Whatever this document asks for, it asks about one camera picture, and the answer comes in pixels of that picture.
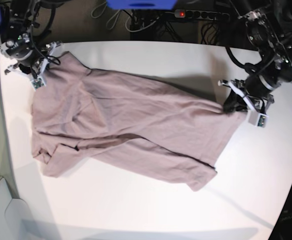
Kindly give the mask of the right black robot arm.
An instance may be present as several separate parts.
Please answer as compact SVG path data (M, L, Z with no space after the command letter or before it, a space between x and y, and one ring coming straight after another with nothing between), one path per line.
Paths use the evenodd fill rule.
M51 46L40 43L51 33L56 9L64 4L61 0L13 0L5 9L5 17L0 27L0 53L16 60L13 70L36 78L44 63L59 65L60 60L51 55ZM50 17L44 30L34 35L40 27L36 21L41 8L50 10Z

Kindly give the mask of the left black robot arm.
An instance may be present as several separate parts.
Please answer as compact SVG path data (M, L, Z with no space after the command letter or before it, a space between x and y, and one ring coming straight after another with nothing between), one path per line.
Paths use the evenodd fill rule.
M223 104L223 111L246 112L256 110L266 113L274 103L272 92L282 83L292 82L292 52L288 49L289 39L284 34L268 0L232 0L238 20L230 27L225 37L226 51L231 61L242 68L248 77L245 80L221 81L229 87L234 84L243 96L232 89ZM250 43L258 50L261 61L241 63L233 55L230 43L237 26L244 23Z

